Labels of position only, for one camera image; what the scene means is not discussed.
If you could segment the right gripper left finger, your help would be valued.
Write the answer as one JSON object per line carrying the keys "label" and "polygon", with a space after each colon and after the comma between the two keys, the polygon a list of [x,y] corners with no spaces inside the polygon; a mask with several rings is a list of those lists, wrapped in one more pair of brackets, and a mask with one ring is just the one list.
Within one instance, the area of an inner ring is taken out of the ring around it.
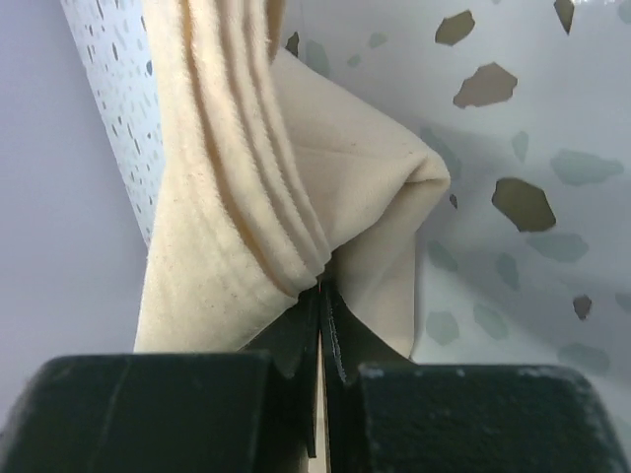
{"label": "right gripper left finger", "polygon": [[304,472],[316,454],[318,290],[233,353],[46,362],[1,433],[5,472]]}

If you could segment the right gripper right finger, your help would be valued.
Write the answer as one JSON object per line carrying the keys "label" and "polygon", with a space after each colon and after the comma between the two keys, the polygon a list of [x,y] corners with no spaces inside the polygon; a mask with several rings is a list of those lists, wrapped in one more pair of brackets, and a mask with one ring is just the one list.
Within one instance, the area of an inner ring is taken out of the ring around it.
{"label": "right gripper right finger", "polygon": [[547,365],[416,365],[319,290],[331,472],[626,472],[592,385]]}

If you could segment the beige cloth mat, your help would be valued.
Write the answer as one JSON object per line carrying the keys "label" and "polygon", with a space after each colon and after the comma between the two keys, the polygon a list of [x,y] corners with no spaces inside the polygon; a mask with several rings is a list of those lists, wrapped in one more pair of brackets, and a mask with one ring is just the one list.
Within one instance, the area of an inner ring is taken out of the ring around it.
{"label": "beige cloth mat", "polygon": [[166,165],[134,349],[243,348],[323,277],[409,357],[415,235],[450,186],[414,133],[282,45],[280,1],[147,1]]}

